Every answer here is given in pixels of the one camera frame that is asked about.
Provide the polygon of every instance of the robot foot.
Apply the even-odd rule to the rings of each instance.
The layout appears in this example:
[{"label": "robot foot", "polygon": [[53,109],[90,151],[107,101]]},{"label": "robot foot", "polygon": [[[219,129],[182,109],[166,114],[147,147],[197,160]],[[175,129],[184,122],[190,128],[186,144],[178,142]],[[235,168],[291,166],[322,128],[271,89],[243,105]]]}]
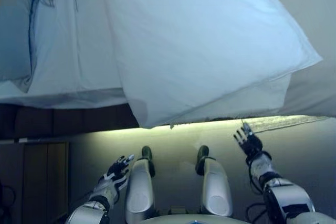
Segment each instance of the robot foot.
[{"label": "robot foot", "polygon": [[204,175],[204,163],[205,159],[209,156],[209,147],[206,145],[202,145],[197,154],[197,163],[195,166],[195,170],[197,174],[203,176]]},{"label": "robot foot", "polygon": [[153,164],[153,161],[152,161],[153,155],[152,155],[151,148],[148,147],[148,146],[142,147],[141,155],[142,155],[142,157],[140,159],[147,159],[148,160],[149,173],[150,173],[151,177],[154,177],[155,176],[155,168],[154,168],[154,164]]}]

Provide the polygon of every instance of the robot leg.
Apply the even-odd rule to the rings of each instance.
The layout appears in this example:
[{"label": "robot leg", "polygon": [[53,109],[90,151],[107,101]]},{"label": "robot leg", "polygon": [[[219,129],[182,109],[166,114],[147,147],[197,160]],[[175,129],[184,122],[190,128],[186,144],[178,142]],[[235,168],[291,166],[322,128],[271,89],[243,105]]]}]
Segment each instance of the robot leg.
[{"label": "robot leg", "polygon": [[231,216],[233,204],[227,175],[219,162],[208,157],[207,146],[199,149],[196,171],[204,175],[201,213]]},{"label": "robot leg", "polygon": [[144,157],[143,155],[141,159],[134,163],[129,178],[125,202],[125,219],[128,224],[136,224],[155,216],[151,175],[154,176],[151,157]]}]

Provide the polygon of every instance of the white robot leg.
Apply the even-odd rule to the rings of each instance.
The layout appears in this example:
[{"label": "white robot leg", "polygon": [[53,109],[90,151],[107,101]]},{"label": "white robot leg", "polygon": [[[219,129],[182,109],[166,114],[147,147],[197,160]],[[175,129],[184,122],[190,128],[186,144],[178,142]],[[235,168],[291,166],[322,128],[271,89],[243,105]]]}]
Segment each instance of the white robot leg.
[{"label": "white robot leg", "polygon": [[218,216],[231,216],[232,198],[227,175],[219,162],[212,158],[204,161],[204,180],[201,212]]},{"label": "white robot leg", "polygon": [[136,224],[155,216],[154,193],[149,161],[140,159],[134,163],[129,179],[125,203],[125,219]]}]

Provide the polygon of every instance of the white pillow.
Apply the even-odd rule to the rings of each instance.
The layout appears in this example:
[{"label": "white pillow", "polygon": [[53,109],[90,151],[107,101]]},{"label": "white pillow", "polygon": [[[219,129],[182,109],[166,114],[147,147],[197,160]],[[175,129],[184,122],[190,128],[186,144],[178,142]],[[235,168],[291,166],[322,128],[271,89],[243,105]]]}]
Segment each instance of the white pillow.
[{"label": "white pillow", "polygon": [[107,0],[119,73],[142,127],[321,60],[278,0]]}]

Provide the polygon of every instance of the floor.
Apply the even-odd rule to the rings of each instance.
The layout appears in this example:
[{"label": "floor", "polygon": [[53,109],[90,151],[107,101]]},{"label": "floor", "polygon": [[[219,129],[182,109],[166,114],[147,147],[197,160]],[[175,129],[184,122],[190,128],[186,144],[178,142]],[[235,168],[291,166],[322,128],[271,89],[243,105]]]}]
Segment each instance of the floor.
[{"label": "floor", "polygon": [[[156,176],[153,178],[157,209],[185,206],[199,208],[202,177],[194,166],[198,148],[206,144],[210,155],[225,168],[232,190],[234,218],[245,220],[244,211],[262,198],[249,187],[245,156],[232,138],[241,120],[100,132],[74,136],[70,144],[70,202],[80,205],[86,192],[120,156],[141,147],[153,151]],[[336,119],[307,123],[258,134],[264,149],[273,157],[275,168],[287,179],[302,186],[316,210],[336,218]],[[113,210],[112,223],[124,224],[124,195]]]}]

